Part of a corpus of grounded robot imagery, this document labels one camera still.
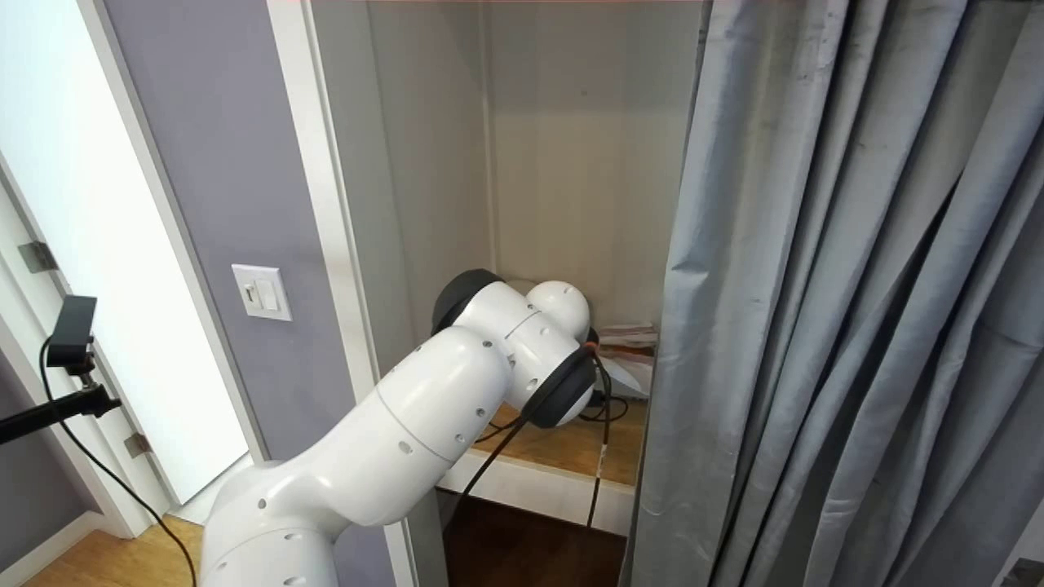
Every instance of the white robotic arm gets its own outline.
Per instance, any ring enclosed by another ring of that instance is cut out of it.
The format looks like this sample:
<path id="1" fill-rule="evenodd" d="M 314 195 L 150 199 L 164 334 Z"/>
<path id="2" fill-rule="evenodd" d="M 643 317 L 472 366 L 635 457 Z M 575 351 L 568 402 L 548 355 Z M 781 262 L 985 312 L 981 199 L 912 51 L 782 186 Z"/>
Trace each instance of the white robotic arm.
<path id="1" fill-rule="evenodd" d="M 592 309 L 577 288 L 544 282 L 521 298 L 468 270 L 445 288 L 435 328 L 315 448 L 222 488 L 202 538 L 204 587 L 333 587 L 336 536 L 403 517 L 499 404 L 539 427 L 587 409 Z"/>

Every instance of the floor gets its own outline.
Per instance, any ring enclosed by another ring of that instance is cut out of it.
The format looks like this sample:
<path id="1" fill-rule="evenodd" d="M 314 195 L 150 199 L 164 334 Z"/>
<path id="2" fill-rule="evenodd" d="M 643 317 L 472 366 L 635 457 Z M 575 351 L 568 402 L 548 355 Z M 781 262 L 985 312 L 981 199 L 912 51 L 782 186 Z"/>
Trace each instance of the floor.
<path id="1" fill-rule="evenodd" d="M 623 538 L 469 498 L 448 532 L 455 587 L 612 587 Z"/>
<path id="2" fill-rule="evenodd" d="M 198 562 L 202 532 L 194 522 L 165 517 Z M 136 541 L 89 536 L 52 566 L 36 575 L 29 587 L 185 587 L 190 570 L 175 543 L 150 528 Z"/>
<path id="3" fill-rule="evenodd" d="M 182 517 L 165 524 L 198 562 L 202 528 Z M 556 517 L 469 498 L 448 532 L 455 587 L 612 587 L 623 538 Z M 190 575 L 173 541 L 150 528 L 136 541 L 89 536 L 45 566 L 29 587 L 185 587 Z"/>

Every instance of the cable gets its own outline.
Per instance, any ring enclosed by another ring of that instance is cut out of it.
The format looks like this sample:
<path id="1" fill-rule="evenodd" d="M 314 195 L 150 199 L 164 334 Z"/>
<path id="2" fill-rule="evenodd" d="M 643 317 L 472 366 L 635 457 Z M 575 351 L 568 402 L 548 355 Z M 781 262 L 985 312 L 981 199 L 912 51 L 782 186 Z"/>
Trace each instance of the cable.
<path id="1" fill-rule="evenodd" d="M 581 410 L 581 420 L 599 420 L 605 410 L 609 410 L 609 420 L 623 420 L 630 413 L 630 397 L 598 397 Z"/>
<path id="2" fill-rule="evenodd" d="M 48 375 L 45 375 L 48 346 L 52 346 L 52 339 L 45 339 L 45 343 L 40 346 L 40 362 L 36 362 L 36 366 L 40 366 L 41 393 L 45 393 L 48 402 L 55 402 L 52 380 L 48 380 Z M 142 501 L 142 495 L 136 495 L 114 470 L 109 470 L 109 466 L 70 430 L 66 420 L 59 420 L 59 427 L 66 430 L 66 438 L 70 438 L 110 482 L 118 482 L 118 485 L 164 528 L 164 536 L 171 536 L 171 541 L 182 551 L 185 566 L 190 566 L 190 585 L 196 587 L 196 563 L 194 563 L 194 553 L 190 553 L 185 541 L 175 538 L 175 536 L 171 532 L 171 524 L 161 517 L 161 511 L 158 511 L 150 501 Z"/>
<path id="3" fill-rule="evenodd" d="M 492 430 L 485 430 L 476 445 L 485 445 L 485 441 L 492 441 L 492 438 L 499 438 L 499 435 L 512 430 L 519 420 L 521 420 L 521 417 L 515 417 L 515 420 L 509 420 L 509 425 L 488 425 Z"/>
<path id="4" fill-rule="evenodd" d="M 599 425 L 599 448 L 598 448 L 598 470 L 593 470 L 593 488 L 592 488 L 592 508 L 587 508 L 587 528 L 593 522 L 593 508 L 598 508 L 598 495 L 599 495 L 599 466 L 608 463 L 608 453 L 609 453 L 609 427 L 612 427 L 612 379 L 608 371 L 608 366 L 599 362 L 599 355 L 593 355 L 593 366 L 598 366 L 598 379 L 608 391 L 608 404 L 605 404 L 605 425 Z"/>
<path id="5" fill-rule="evenodd" d="M 521 417 L 515 417 L 505 430 L 505 438 L 496 445 L 496 451 L 485 457 L 485 463 L 469 475 L 469 482 L 464 485 L 464 493 L 455 498 L 455 508 L 451 508 L 451 514 L 448 514 L 448 522 L 445 522 L 445 532 L 451 532 L 455 528 L 455 522 L 457 522 L 457 511 L 461 511 L 461 501 L 469 495 L 469 488 L 485 475 L 485 470 L 492 466 L 492 460 L 515 441 L 515 435 L 525 427 L 525 420 Z"/>

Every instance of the light switch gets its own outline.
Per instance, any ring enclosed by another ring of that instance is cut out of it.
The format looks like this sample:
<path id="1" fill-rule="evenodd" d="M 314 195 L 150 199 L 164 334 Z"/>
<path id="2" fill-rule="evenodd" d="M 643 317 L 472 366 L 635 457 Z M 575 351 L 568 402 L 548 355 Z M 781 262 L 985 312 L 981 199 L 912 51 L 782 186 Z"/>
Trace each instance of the light switch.
<path id="1" fill-rule="evenodd" d="M 281 266 L 233 265 L 233 276 L 239 283 L 239 298 L 247 317 L 289 324 L 289 302 L 284 292 Z"/>

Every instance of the white door frame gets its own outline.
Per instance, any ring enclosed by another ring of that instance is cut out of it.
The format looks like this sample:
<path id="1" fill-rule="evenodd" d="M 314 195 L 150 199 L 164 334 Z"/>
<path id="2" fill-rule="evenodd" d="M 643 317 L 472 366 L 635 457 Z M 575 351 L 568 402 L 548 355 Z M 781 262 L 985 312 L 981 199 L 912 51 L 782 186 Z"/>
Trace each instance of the white door frame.
<path id="1" fill-rule="evenodd" d="M 379 346 L 368 320 L 359 246 L 351 227 L 351 199 L 336 147 L 327 74 L 321 63 L 311 0 L 266 0 L 284 88 L 289 97 L 294 135 L 302 161 L 302 180 L 315 215 L 323 265 L 329 276 L 338 339 L 346 349 L 351 402 L 359 404 L 379 380 Z M 403 522 L 385 524 L 394 587 L 419 587 L 413 543 Z"/>

